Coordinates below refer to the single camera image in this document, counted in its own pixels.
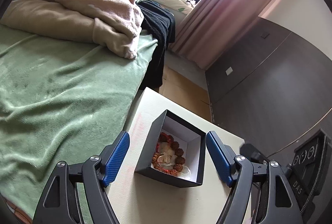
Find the black jewelry box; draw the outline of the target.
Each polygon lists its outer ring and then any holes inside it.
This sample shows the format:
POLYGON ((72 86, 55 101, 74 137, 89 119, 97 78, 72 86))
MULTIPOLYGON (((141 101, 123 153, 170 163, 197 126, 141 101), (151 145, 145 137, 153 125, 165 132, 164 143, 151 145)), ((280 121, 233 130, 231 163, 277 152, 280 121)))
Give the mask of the black jewelry box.
POLYGON ((178 188, 203 184, 206 134, 165 110, 148 132, 135 172, 178 188))

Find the green bed sheet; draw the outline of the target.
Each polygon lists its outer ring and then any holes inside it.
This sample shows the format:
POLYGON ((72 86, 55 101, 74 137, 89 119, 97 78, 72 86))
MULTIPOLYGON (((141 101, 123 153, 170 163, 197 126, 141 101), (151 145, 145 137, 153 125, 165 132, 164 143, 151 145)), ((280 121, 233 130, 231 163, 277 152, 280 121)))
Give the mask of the green bed sheet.
POLYGON ((79 163, 123 129, 156 40, 134 60, 1 26, 1 194, 29 217, 58 161, 79 163))

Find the cardboard floor sheets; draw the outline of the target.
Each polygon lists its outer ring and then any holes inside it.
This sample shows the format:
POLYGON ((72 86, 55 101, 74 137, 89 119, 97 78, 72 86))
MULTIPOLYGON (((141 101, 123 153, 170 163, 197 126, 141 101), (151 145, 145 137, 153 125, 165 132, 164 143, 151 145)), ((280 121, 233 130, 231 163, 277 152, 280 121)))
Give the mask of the cardboard floor sheets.
POLYGON ((192 113, 212 122, 208 92, 167 65, 159 93, 192 113))

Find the pink curtain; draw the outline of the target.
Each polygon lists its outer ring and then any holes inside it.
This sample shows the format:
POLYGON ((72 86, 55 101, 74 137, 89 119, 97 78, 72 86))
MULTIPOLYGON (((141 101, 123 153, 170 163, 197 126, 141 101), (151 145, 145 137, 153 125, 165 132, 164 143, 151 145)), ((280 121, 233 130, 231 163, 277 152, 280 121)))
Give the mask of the pink curtain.
POLYGON ((200 0, 176 29, 171 50, 207 69, 273 0, 200 0))

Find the beige pink comforter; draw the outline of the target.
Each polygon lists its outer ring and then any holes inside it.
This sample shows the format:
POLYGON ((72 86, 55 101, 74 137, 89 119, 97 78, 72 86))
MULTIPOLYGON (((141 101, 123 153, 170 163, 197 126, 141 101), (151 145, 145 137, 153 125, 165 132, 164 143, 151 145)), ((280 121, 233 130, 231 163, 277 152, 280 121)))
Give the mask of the beige pink comforter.
POLYGON ((137 0, 13 0, 1 24, 13 29, 107 47, 137 57, 144 15, 137 0))

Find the black knitted blanket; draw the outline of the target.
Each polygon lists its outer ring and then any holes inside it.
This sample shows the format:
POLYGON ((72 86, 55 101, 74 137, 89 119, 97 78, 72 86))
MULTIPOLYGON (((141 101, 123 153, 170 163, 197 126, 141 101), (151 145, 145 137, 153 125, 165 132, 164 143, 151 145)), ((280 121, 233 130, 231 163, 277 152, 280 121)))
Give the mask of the black knitted blanket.
POLYGON ((140 89, 158 90, 163 85, 165 53, 169 45, 175 42, 176 19, 169 10, 153 0, 135 0, 135 2, 144 15, 141 28, 148 31, 157 40, 157 46, 140 89))

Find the white wall socket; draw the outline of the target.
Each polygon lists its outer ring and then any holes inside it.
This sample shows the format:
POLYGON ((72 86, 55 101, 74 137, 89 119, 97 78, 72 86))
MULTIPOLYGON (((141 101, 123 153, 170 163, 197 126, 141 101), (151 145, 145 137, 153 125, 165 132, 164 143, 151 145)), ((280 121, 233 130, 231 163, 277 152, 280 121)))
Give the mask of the white wall socket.
POLYGON ((233 72, 232 67, 229 67, 229 68, 225 71, 225 73, 226 73, 227 76, 229 76, 232 72, 233 72))

